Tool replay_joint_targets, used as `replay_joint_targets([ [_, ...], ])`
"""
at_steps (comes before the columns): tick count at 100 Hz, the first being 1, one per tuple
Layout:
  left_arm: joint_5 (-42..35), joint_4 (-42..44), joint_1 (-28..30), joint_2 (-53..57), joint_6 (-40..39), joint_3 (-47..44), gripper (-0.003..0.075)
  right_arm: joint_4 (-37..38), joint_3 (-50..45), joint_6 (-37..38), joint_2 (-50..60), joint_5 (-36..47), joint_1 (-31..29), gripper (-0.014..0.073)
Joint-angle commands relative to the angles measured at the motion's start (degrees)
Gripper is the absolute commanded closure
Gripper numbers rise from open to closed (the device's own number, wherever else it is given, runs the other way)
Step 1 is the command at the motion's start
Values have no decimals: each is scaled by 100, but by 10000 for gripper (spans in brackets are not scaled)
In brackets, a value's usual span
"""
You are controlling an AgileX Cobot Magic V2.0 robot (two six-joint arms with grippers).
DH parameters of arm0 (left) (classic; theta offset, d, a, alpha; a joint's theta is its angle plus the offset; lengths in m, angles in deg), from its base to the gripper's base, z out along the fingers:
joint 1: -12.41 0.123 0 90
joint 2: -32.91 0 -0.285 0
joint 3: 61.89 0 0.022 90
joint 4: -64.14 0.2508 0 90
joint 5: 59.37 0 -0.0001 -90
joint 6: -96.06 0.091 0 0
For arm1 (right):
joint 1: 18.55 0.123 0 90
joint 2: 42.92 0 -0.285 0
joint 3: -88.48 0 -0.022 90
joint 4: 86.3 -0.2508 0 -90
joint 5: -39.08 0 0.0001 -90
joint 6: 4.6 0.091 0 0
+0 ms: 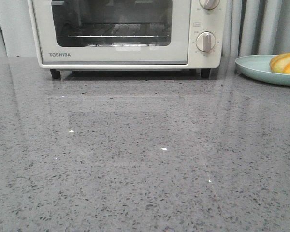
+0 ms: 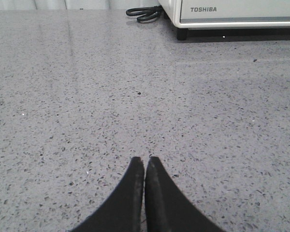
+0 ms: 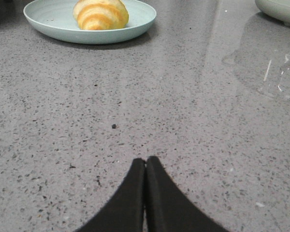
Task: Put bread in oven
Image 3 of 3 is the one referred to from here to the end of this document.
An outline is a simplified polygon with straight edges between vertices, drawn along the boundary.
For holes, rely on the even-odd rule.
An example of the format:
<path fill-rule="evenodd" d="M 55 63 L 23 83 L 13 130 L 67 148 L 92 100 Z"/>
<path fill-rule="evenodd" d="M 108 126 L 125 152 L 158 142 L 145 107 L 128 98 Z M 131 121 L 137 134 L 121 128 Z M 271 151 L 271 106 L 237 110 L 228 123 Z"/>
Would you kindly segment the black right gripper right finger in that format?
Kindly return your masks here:
<path fill-rule="evenodd" d="M 150 232 L 225 232 L 180 191 L 151 156 L 146 162 L 146 219 Z"/>

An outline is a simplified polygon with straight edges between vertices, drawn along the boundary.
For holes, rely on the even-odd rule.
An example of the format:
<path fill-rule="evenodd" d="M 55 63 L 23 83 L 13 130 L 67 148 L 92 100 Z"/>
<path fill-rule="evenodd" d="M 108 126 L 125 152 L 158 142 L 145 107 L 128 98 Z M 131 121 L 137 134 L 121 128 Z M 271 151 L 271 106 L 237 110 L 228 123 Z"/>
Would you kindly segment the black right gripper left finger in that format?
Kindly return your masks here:
<path fill-rule="evenodd" d="M 79 232 L 141 232 L 144 220 L 145 162 L 134 159 L 123 182 Z"/>

